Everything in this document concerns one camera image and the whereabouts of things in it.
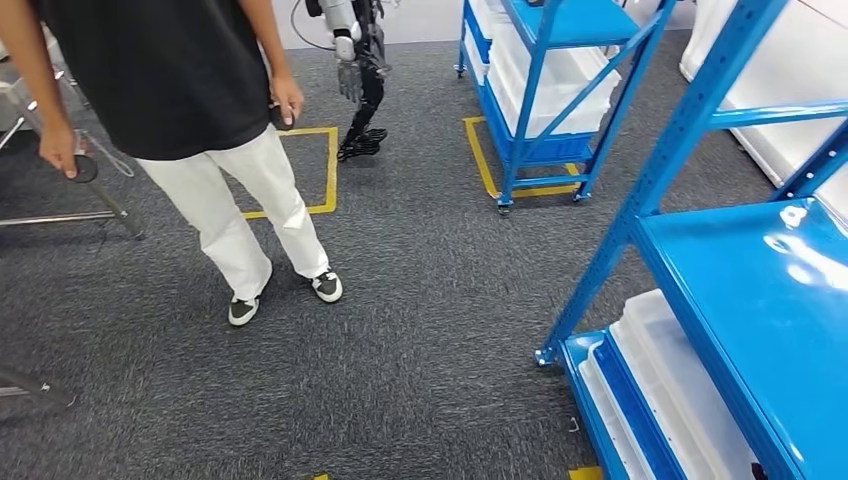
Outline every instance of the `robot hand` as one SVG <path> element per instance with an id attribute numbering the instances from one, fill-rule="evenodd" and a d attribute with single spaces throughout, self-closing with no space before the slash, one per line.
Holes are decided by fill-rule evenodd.
<path id="1" fill-rule="evenodd" d="M 338 61 L 339 93 L 353 103 L 362 98 L 362 68 L 358 60 Z"/>

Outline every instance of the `white wall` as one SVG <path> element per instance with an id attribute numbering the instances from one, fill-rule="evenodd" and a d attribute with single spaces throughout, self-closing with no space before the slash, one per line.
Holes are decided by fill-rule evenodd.
<path id="1" fill-rule="evenodd" d="M 280 36 L 286 48 L 309 48 L 295 35 L 290 15 L 295 0 L 272 0 Z M 462 0 L 400 0 L 395 9 L 387 1 L 386 18 L 381 24 L 387 43 L 438 42 L 459 40 Z M 295 14 L 298 30 L 311 42 L 329 46 L 332 37 L 320 18 L 310 18 L 301 2 Z"/>

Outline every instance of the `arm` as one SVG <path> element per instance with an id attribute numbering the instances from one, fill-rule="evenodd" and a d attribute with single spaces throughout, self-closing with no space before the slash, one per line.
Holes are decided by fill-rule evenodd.
<path id="1" fill-rule="evenodd" d="M 265 50 L 265 56 L 271 67 L 271 93 L 282 109 L 283 119 L 287 124 L 300 115 L 303 108 L 303 93 L 292 77 L 271 0 L 239 0 L 256 38 Z"/>
<path id="2" fill-rule="evenodd" d="M 44 117 L 41 156 L 74 177 L 74 132 L 53 76 L 44 32 L 28 0 L 0 0 L 0 40 Z"/>

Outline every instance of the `white plastic bin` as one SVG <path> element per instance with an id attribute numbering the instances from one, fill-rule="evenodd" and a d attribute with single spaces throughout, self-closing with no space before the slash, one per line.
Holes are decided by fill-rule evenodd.
<path id="1" fill-rule="evenodd" d="M 480 51 L 477 49 L 477 42 L 474 41 L 472 35 L 466 35 L 462 41 L 465 45 L 465 51 L 468 52 L 468 62 L 471 64 L 471 69 L 474 71 L 474 80 L 478 85 L 482 86 L 486 80 L 486 74 L 489 73 L 489 64 L 483 63 L 483 58 L 480 56 Z"/>
<path id="2" fill-rule="evenodd" d="M 494 30 L 489 63 L 492 76 L 497 77 L 495 82 L 498 85 L 493 84 L 492 89 L 509 130 L 515 135 L 518 114 L 527 86 L 530 54 L 511 23 L 497 24 Z M 607 59 L 597 47 L 547 52 L 533 102 L 527 137 L 537 137 L 606 64 Z M 621 75 L 618 72 L 610 72 L 553 133 L 598 131 L 604 115 L 610 108 L 612 92 L 620 81 Z"/>
<path id="3" fill-rule="evenodd" d="M 626 420 L 623 420 L 616 413 L 614 398 L 610 396 L 609 386 L 598 367 L 598 362 L 593 360 L 595 358 L 592 354 L 594 349 L 594 345 L 590 347 L 589 358 L 578 365 L 577 369 L 580 376 L 583 377 L 589 396 L 592 397 L 592 403 L 598 409 L 598 414 L 604 422 L 607 434 L 612 439 L 615 451 L 618 453 L 627 475 L 633 480 L 651 478 L 643 467 L 647 464 L 647 460 L 645 460 L 642 449 L 638 443 L 631 439 L 632 434 L 628 435 L 629 427 Z"/>
<path id="4" fill-rule="evenodd" d="M 610 333 L 686 477 L 749 480 L 756 457 L 662 292 L 627 300 Z"/>
<path id="5" fill-rule="evenodd" d="M 492 40 L 496 25 L 510 24 L 501 0 L 468 0 L 468 4 L 486 40 Z"/>

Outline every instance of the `carpet floor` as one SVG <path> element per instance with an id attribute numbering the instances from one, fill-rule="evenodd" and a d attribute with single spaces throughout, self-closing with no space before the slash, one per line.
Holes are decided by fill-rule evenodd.
<path id="1" fill-rule="evenodd" d="M 525 199 L 496 213 L 462 119 L 480 115 L 453 43 L 392 45 L 373 158 L 337 169 L 337 208 L 314 221 L 346 296 L 323 305 L 275 260 L 260 316 L 226 322 L 230 293 L 197 236 L 136 168 L 101 184 L 145 225 L 0 230 L 0 360 L 79 396 L 71 409 L 0 401 L 3 479 L 553 479 L 597 463 L 544 338 L 627 194 L 686 82 L 688 32 L 667 32 L 593 198 Z M 292 52 L 307 94 L 299 127 L 346 129 L 333 60 Z M 78 122 L 102 136 L 92 115 Z M 493 172 L 485 125 L 478 135 Z M 283 139 L 304 197 L 325 201 L 328 136 Z M 4 217 L 97 209 L 34 146 L 0 158 Z M 235 183 L 245 211 L 256 205 Z M 761 200 L 770 184 L 729 134 L 704 137 L 667 210 Z M 616 320 L 654 288 L 625 255 L 580 329 Z M 581 427 L 573 428 L 573 419 Z"/>

